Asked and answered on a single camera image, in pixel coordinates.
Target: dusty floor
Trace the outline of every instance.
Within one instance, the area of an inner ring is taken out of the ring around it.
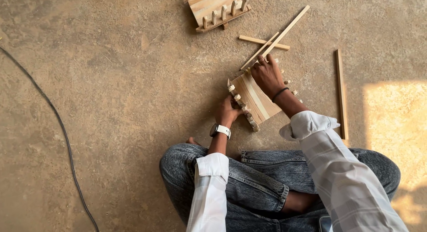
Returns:
[[[342,48],[351,147],[402,170],[393,206],[427,226],[427,0],[251,0],[253,11],[205,34],[182,0],[0,0],[0,45],[56,105],[77,176],[103,232],[184,231],[158,171],[166,148],[209,145],[227,78],[307,4],[273,50],[298,97],[338,116],[333,52]],[[278,114],[250,132],[233,124],[228,155],[295,149]],[[23,73],[0,54],[0,231],[93,231],[74,187],[60,126]]]

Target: shirt cuff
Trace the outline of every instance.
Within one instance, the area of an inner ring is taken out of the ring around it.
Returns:
[[[318,131],[337,128],[340,124],[335,118],[316,114],[312,111],[302,111],[291,118],[291,123],[283,126],[279,134],[288,141],[302,140]]]
[[[228,157],[222,153],[211,153],[205,157],[196,158],[199,176],[221,176],[228,182]]]

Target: white watch strap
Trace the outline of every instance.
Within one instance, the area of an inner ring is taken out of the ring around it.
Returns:
[[[218,125],[218,129],[216,131],[227,135],[228,139],[230,139],[230,136],[232,135],[232,132],[226,126]]]

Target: rolled-up sleeve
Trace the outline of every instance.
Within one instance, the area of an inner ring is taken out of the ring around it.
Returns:
[[[212,153],[196,161],[187,232],[225,232],[228,157]]]
[[[333,230],[408,231],[378,178],[333,130],[339,125],[334,118],[303,111],[279,132],[287,140],[300,142]]]

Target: wristwatch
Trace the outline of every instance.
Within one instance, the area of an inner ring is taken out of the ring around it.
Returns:
[[[215,137],[218,132],[227,135],[227,140],[229,140],[230,136],[232,135],[232,132],[226,126],[214,124],[211,128],[211,132],[209,133],[209,136]]]

